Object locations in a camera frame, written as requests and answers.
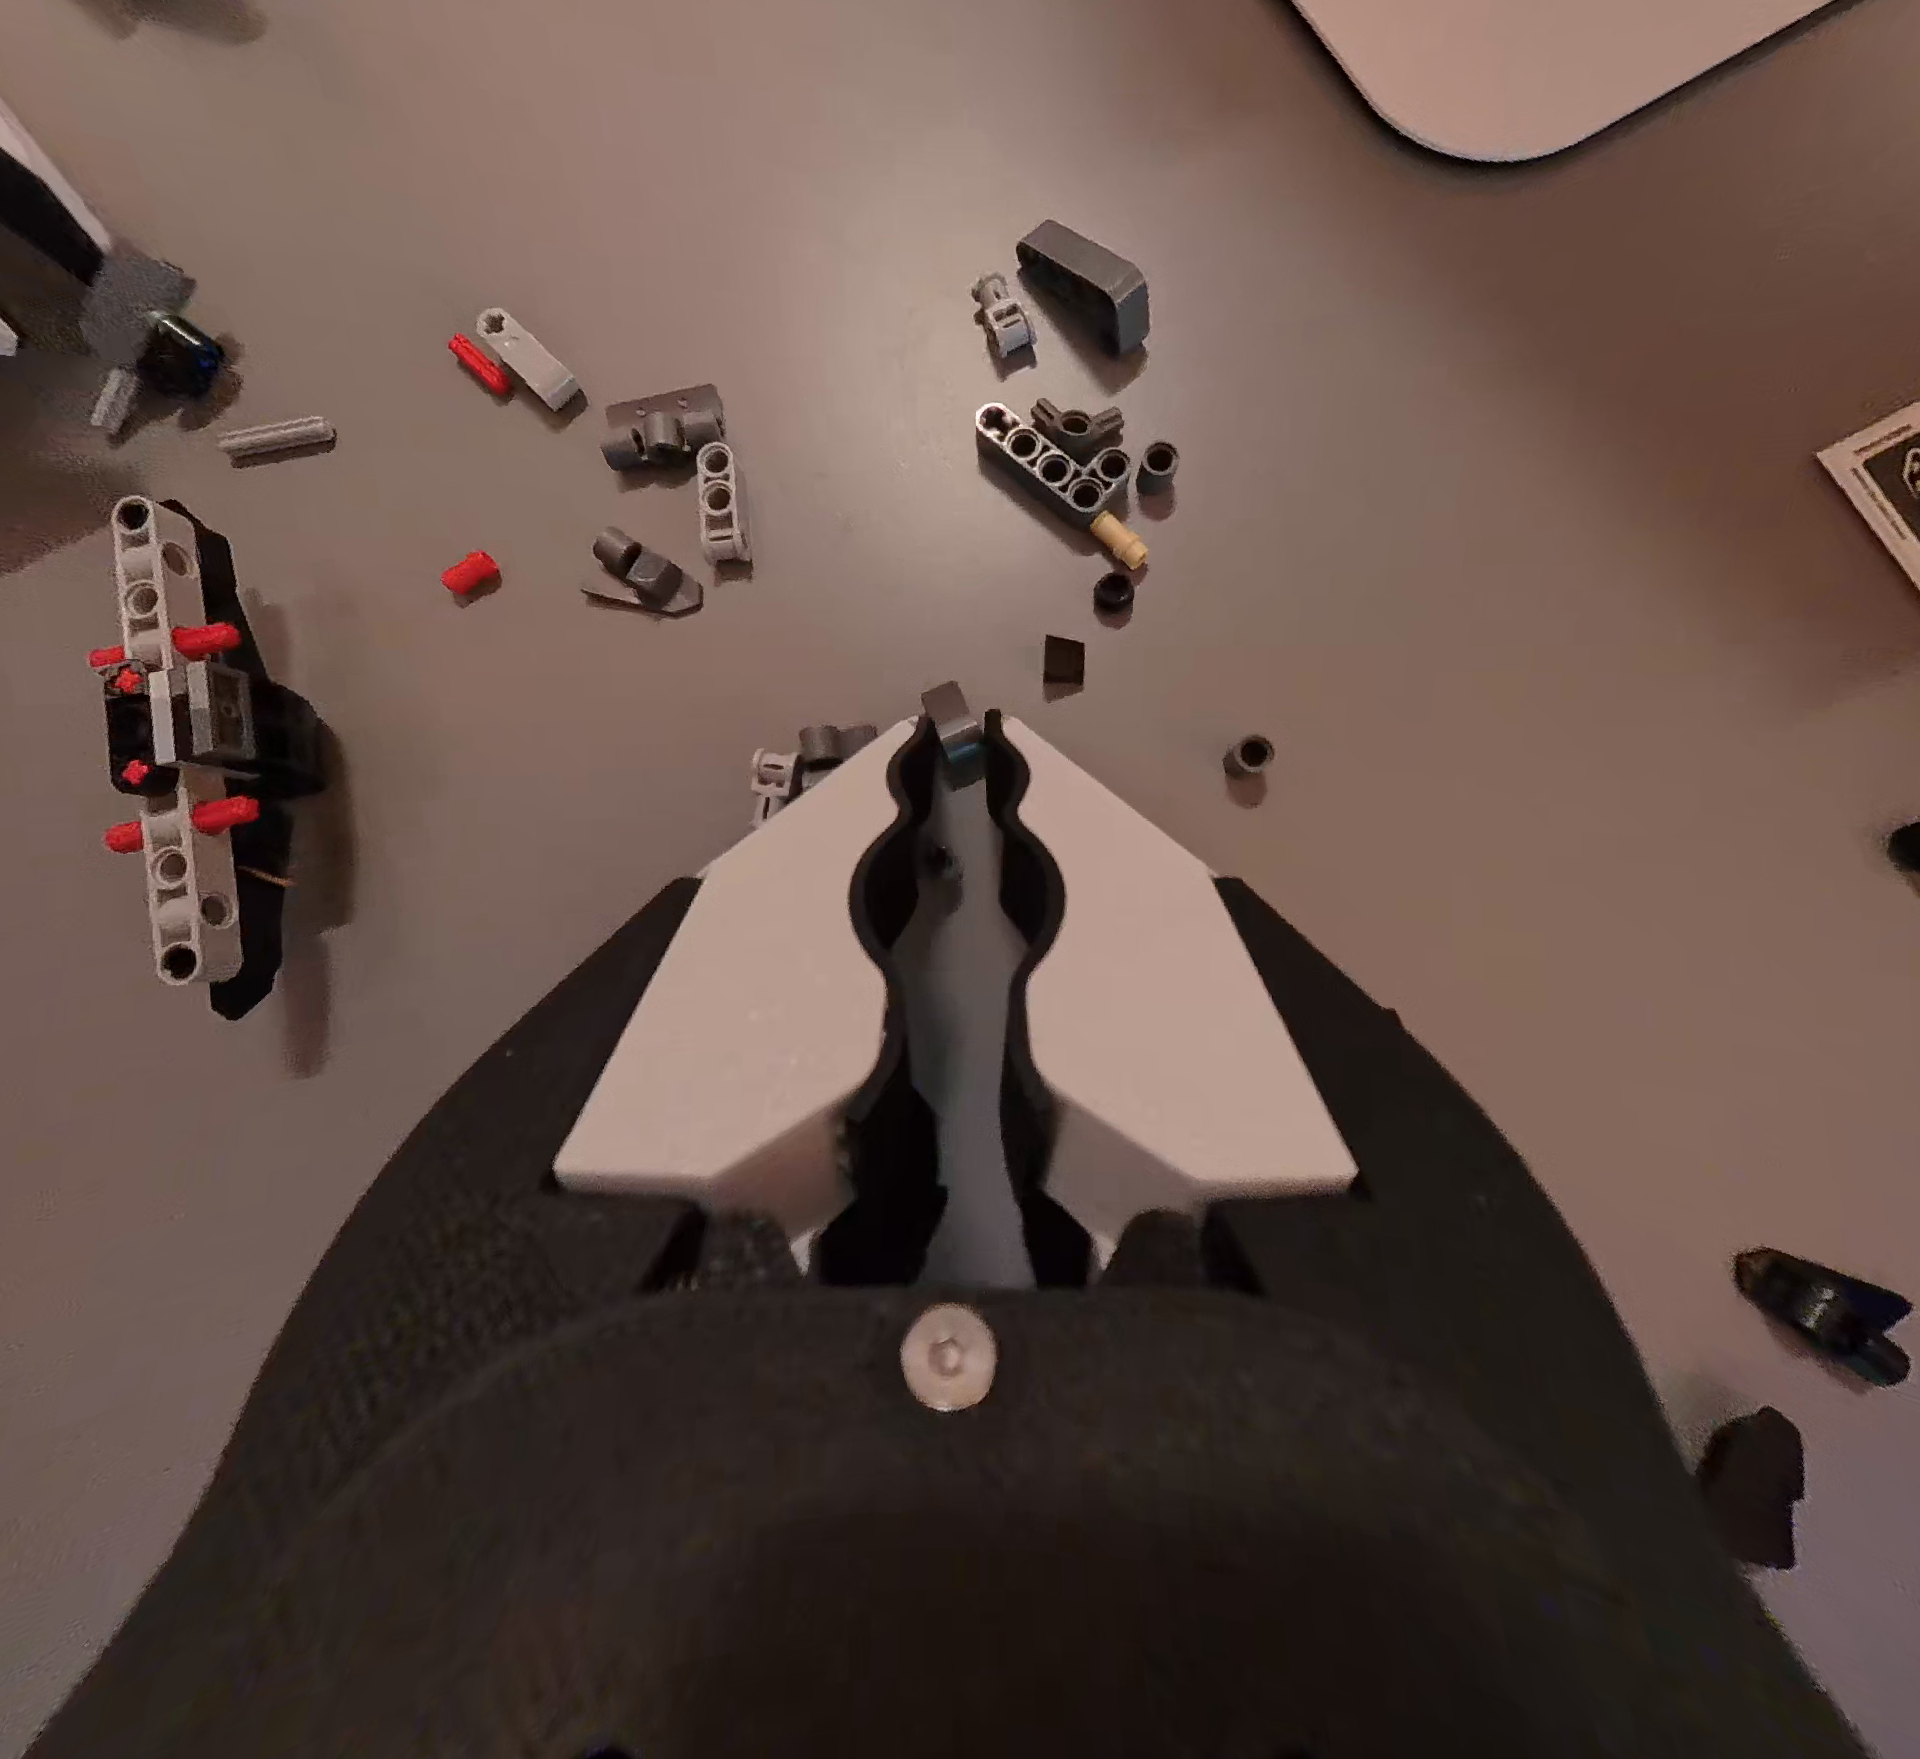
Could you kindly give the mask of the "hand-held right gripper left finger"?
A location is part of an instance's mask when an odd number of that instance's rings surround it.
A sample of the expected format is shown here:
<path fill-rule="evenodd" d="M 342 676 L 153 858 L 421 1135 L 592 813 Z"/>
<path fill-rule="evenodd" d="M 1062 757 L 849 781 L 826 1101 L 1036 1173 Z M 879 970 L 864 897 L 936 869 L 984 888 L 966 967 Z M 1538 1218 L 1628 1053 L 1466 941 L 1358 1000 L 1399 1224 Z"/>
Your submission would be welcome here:
<path fill-rule="evenodd" d="M 552 1181 L 773 1218 L 826 1284 L 913 1284 L 948 1212 L 913 1089 L 934 718 L 901 718 L 721 855 L 592 1086 Z"/>

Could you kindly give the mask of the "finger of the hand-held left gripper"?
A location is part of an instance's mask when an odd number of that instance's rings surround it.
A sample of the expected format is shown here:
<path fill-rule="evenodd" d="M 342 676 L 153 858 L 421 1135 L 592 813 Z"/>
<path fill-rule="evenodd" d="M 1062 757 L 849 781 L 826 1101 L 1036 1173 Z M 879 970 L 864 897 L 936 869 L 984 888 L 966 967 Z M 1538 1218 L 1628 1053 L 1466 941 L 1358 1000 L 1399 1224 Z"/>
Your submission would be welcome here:
<path fill-rule="evenodd" d="M 27 126 L 0 103 L 0 226 L 69 280 L 93 287 L 111 229 L 93 205 L 64 179 Z"/>

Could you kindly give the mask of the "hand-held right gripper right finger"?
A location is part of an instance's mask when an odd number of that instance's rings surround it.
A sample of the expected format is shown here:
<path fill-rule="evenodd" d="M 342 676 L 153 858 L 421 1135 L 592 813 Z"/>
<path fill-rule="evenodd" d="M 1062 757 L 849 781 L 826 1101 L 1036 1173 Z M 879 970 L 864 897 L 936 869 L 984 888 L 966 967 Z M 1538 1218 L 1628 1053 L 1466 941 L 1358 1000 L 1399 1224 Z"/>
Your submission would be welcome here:
<path fill-rule="evenodd" d="M 1346 1197 L 1358 1158 L 1218 879 L 1036 730 L 984 718 L 1021 931 L 1003 1156 L 1027 1272 L 1089 1284 L 1143 1212 Z"/>

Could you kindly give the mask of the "black lego piece blue pin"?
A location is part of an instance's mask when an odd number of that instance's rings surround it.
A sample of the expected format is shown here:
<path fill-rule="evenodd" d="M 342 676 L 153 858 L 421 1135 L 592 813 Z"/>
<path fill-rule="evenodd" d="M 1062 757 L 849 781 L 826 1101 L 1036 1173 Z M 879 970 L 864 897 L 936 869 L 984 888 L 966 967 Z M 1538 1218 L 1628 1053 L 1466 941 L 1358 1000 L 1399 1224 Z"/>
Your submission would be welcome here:
<path fill-rule="evenodd" d="M 1911 1375 L 1911 1359 L 1893 1338 L 1911 1296 L 1778 1247 L 1741 1252 L 1731 1272 L 1741 1296 L 1857 1382 L 1901 1384 Z"/>
<path fill-rule="evenodd" d="M 173 309 L 153 309 L 133 380 L 173 402 L 208 402 L 224 380 L 224 346 Z"/>

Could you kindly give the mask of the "dark grey lego axle connector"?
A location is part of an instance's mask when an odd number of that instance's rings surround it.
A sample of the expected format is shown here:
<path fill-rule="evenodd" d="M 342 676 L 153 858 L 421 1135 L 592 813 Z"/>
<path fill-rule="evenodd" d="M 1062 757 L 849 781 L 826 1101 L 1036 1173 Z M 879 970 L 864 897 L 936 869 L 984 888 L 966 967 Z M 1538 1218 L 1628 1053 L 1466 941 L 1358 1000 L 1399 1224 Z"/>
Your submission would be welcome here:
<path fill-rule="evenodd" d="M 936 763 L 943 763 L 948 789 L 984 787 L 991 770 L 991 730 L 969 706 L 956 679 L 924 691 L 924 718 L 936 732 Z"/>

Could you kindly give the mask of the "light grey double-hole lego connector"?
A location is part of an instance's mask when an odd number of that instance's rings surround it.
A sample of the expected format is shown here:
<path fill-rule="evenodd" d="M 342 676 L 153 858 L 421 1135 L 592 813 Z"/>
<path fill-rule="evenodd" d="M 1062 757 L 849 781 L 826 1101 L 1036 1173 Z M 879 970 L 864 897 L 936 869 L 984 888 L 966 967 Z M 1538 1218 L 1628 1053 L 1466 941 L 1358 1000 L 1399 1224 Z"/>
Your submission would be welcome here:
<path fill-rule="evenodd" d="M 697 453 L 697 541 L 710 567 L 749 567 L 750 564 L 750 531 L 741 510 L 741 481 L 732 447 L 710 437 Z"/>

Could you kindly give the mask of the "lego beam assembly red pins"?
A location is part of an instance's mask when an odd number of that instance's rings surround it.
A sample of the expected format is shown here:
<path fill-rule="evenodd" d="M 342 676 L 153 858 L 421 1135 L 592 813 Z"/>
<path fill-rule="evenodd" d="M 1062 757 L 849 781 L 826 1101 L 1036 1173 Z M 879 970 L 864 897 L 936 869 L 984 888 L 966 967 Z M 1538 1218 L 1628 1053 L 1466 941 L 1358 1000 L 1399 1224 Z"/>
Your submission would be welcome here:
<path fill-rule="evenodd" d="M 323 718 L 267 676 L 224 537 L 173 500 L 111 510 L 118 637 L 86 657 L 106 776 L 133 810 L 106 850 L 133 858 L 153 970 L 245 1020 L 279 975 L 296 810 L 326 789 Z"/>

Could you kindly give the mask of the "light grey lego pin connector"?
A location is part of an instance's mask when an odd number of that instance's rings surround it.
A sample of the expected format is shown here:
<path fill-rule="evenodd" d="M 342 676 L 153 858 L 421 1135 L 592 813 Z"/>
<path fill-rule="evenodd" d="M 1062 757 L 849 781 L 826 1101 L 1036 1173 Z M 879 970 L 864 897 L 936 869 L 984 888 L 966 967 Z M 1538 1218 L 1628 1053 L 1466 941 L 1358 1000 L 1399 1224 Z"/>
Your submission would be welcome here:
<path fill-rule="evenodd" d="M 513 309 L 487 306 L 477 313 L 477 340 L 495 363 L 524 386 L 543 413 L 564 415 L 579 383 Z"/>

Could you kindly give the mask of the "dark grey L-shaped lego beam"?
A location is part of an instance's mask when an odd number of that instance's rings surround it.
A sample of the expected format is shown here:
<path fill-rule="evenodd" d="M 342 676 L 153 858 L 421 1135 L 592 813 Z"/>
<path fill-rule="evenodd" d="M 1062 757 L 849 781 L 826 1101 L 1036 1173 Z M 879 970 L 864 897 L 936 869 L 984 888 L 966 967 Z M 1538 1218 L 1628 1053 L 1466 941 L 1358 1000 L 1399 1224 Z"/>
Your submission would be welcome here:
<path fill-rule="evenodd" d="M 1068 453 L 1043 425 L 1006 402 L 984 402 L 973 413 L 973 447 L 995 477 L 1013 481 L 1077 531 L 1117 516 L 1131 495 L 1124 447 Z"/>

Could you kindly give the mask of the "dark grey double-pin lego connector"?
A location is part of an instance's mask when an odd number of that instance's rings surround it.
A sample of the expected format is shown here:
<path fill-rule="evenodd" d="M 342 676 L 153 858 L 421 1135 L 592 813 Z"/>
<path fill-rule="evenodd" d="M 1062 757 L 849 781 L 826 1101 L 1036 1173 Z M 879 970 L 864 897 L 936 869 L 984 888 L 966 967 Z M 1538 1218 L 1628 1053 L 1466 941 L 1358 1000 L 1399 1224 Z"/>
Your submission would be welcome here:
<path fill-rule="evenodd" d="M 609 473 L 683 466 L 725 437 L 725 402 L 714 383 L 675 383 L 653 398 L 606 406 Z"/>

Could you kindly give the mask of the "black lego panel piece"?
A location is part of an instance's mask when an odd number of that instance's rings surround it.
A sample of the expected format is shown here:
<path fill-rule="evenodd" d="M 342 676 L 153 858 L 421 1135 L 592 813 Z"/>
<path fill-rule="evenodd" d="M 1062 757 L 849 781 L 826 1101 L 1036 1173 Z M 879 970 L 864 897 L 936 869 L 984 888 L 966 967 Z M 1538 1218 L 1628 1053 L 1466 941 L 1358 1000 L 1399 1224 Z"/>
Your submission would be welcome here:
<path fill-rule="evenodd" d="M 1725 1558 L 1797 1568 L 1797 1508 L 1807 1473 L 1805 1434 L 1782 1408 L 1723 1423 L 1700 1453 L 1694 1486 Z"/>

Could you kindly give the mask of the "dark grey curved lego panel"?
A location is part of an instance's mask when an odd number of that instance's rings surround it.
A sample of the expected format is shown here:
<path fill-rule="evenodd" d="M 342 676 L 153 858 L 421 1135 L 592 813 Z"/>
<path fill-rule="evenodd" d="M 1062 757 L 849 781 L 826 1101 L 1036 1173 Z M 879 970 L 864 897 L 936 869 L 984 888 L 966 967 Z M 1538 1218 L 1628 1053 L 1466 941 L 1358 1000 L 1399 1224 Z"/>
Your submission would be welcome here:
<path fill-rule="evenodd" d="M 1143 349 L 1147 280 L 1138 264 L 1051 219 L 1013 242 L 1013 259 L 1021 275 L 1077 313 L 1108 355 Z"/>

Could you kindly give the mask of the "lego sticker sheet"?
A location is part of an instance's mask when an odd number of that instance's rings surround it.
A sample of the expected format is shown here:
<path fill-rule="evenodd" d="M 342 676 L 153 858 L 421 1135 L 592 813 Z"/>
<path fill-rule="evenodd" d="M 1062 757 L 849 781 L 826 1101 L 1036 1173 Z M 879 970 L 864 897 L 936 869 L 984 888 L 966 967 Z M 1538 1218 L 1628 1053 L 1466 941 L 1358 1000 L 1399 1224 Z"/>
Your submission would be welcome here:
<path fill-rule="evenodd" d="M 1818 466 L 1906 583 L 1920 585 L 1920 402 L 1818 447 Z"/>

